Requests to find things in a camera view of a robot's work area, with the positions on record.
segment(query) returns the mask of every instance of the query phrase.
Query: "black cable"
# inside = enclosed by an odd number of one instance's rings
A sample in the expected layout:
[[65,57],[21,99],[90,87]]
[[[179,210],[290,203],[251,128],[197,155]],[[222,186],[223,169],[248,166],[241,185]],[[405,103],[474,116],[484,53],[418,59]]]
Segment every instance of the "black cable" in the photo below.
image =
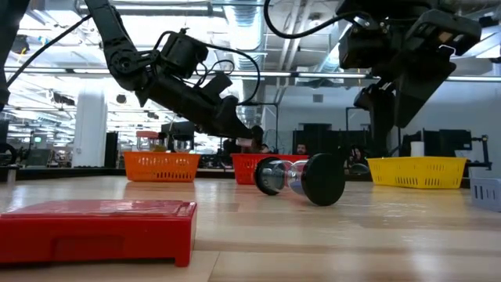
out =
[[158,49],[158,46],[160,46],[160,43],[162,42],[162,39],[164,39],[165,35],[167,35],[167,34],[174,34],[174,33],[176,33],[176,32],[174,32],[174,31],[165,31],[165,32],[163,32],[160,35],[160,37],[158,38],[157,43],[155,43],[155,46],[153,47],[153,50],[157,50]]
[[205,82],[205,79],[207,78],[207,76],[209,74],[211,74],[212,71],[214,71],[214,68],[220,63],[230,63],[232,65],[232,69],[229,71],[229,73],[227,75],[230,75],[235,70],[235,63],[232,60],[227,60],[227,59],[219,60],[219,61],[215,62],[209,70],[207,70],[207,67],[203,63],[200,63],[205,68],[205,74],[200,76],[200,79],[196,83],[196,86],[202,85]]
[[325,22],[323,22],[322,24],[320,24],[319,26],[317,27],[313,27],[307,31],[303,31],[301,33],[298,33],[298,34],[284,34],[282,31],[279,31],[278,29],[276,29],[276,27],[273,25],[272,23],[272,20],[269,18],[269,4],[270,4],[271,0],[265,0],[265,5],[264,5],[264,12],[265,12],[265,22],[266,22],[266,25],[268,25],[268,28],[278,37],[280,38],[285,38],[285,39],[298,39],[298,38],[303,38],[305,36],[308,36],[310,34],[314,34],[315,32],[317,31],[320,31],[328,26],[330,26],[331,24],[334,24],[336,23],[337,21],[340,21],[340,20],[348,20],[352,17],[355,17],[355,16],[361,16],[361,15],[364,15],[364,16],[367,16],[368,18],[370,18],[370,15],[368,13],[365,13],[363,11],[354,11],[354,12],[348,12],[348,13],[342,13],[340,15],[337,15],[335,17],[333,17],[332,19],[330,20],[327,20]]
[[[153,50],[156,50],[158,48],[158,46],[160,46],[160,43],[162,41],[162,39],[164,38],[165,35],[167,34],[174,34],[175,32],[174,31],[165,31],[164,33],[162,33],[162,35],[160,36],[160,38],[158,38],[158,41],[157,43],[155,44],[155,46],[153,47]],[[241,55],[241,56],[244,56],[245,58],[249,59],[249,61],[254,65],[254,67],[256,68],[256,72],[258,73],[258,80],[256,81],[256,87],[254,88],[254,92],[252,93],[252,95],[250,95],[249,98],[245,99],[244,101],[240,102],[237,104],[237,106],[243,106],[244,104],[247,104],[249,103],[255,96],[256,94],[258,93],[258,90],[259,90],[259,85],[261,84],[261,71],[259,70],[259,66],[258,66],[258,63],[252,59],[251,56],[247,55],[246,53],[242,52],[242,51],[239,51],[239,50],[235,50],[235,49],[231,49],[231,48],[226,48],[226,47],[221,47],[221,46],[216,46],[216,45],[212,45],[212,44],[209,44],[209,43],[205,43],[205,42],[202,42],[200,40],[197,40],[195,38],[192,38],[192,40],[202,44],[202,45],[205,45],[206,47],[208,48],[212,48],[212,49],[217,49],[217,50],[221,50],[221,51],[225,51],[225,52],[233,52],[235,54],[238,54],[238,55]]]
[[201,65],[202,65],[202,67],[204,67],[204,71],[205,71],[205,72],[204,72],[204,75],[201,75],[201,74],[199,74],[199,73],[198,73],[198,70],[197,70],[197,69],[195,69],[195,73],[196,73],[196,75],[199,75],[199,76],[200,76],[200,78],[199,78],[199,79],[198,79],[198,81],[196,82],[196,86],[200,86],[200,85],[202,85],[202,83],[204,83],[204,82],[205,82],[205,78],[209,75],[209,69],[207,68],[207,66],[206,66],[203,62],[201,62],[201,61],[199,61],[199,60],[198,60],[198,63],[199,63],[199,64],[201,64]]
[[233,71],[235,70],[235,63],[232,61],[232,60],[227,60],[227,59],[223,59],[223,60],[219,60],[217,62],[215,62],[211,69],[209,70],[209,74],[214,70],[214,68],[219,65],[220,63],[229,63],[232,65],[232,69],[229,71],[229,73],[227,75],[230,75],[231,73],[233,73]]
[[247,55],[246,53],[244,53],[242,51],[231,49],[231,48],[226,48],[226,47],[221,47],[221,46],[216,46],[216,45],[212,45],[212,44],[208,44],[208,43],[204,43],[204,42],[202,42],[202,43],[205,44],[209,48],[217,49],[217,50],[221,50],[221,51],[225,51],[225,52],[234,52],[235,54],[241,55],[241,56],[245,57],[246,59],[249,59],[249,61],[256,68],[256,72],[258,73],[258,80],[256,81],[256,87],[254,88],[254,92],[252,93],[252,95],[250,95],[250,97],[245,99],[244,101],[238,103],[237,106],[244,106],[245,104],[252,101],[252,99],[258,93],[259,85],[261,84],[261,71],[259,70],[258,63],[254,59],[252,59],[251,56]]
[[56,44],[59,40],[67,36],[71,31],[74,31],[79,27],[81,24],[83,24],[86,20],[90,19],[92,16],[87,15],[84,16],[81,20],[79,20],[76,24],[72,25],[70,28],[65,30],[63,33],[59,34],[56,38],[51,40],[49,43],[43,45],[40,49],[37,50],[33,55],[31,55],[26,62],[24,62],[19,69],[16,70],[16,73],[12,77],[10,77],[9,81],[7,81],[7,87],[9,87],[17,77],[19,77],[23,71],[35,60],[40,54],[42,54],[48,47]]

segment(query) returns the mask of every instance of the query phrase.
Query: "orange basket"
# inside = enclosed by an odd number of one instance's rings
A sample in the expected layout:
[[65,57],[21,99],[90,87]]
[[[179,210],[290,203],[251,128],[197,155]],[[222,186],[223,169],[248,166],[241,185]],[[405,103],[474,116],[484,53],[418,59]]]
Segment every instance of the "orange basket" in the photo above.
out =
[[124,152],[127,179],[141,182],[192,182],[199,154]]

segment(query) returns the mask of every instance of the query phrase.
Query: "white pillar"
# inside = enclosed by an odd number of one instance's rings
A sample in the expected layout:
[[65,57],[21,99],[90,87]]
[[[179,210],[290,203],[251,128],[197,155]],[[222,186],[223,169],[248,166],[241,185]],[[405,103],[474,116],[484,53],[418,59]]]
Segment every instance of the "white pillar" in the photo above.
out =
[[73,167],[104,166],[106,146],[107,83],[103,79],[85,80],[77,101],[73,145]]

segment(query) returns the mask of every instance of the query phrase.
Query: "black bottle cap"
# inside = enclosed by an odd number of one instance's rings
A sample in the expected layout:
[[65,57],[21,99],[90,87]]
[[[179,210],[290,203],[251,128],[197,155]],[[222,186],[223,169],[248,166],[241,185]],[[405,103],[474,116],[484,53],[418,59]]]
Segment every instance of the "black bottle cap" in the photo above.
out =
[[258,162],[256,165],[256,169],[254,170],[254,182],[258,189],[269,196],[275,196],[279,192],[277,190],[281,190],[285,185],[284,177],[274,179],[273,181],[269,181],[269,179],[265,178],[263,174],[263,170],[269,168],[269,165],[272,161],[279,161],[280,159],[277,157],[267,157]]
[[318,206],[336,203],[344,192],[345,181],[342,158],[332,154],[311,157],[301,176],[306,197]]

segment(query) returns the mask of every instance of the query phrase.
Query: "desk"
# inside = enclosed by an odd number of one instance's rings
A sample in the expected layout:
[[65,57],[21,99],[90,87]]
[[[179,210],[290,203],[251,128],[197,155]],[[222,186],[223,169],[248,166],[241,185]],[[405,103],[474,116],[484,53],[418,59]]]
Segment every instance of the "desk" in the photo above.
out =
[[498,281],[501,216],[468,190],[347,183],[332,207],[268,197],[233,179],[129,183],[123,176],[0,185],[0,208],[54,199],[179,199],[199,204],[188,269],[166,262],[2,269],[0,281]]

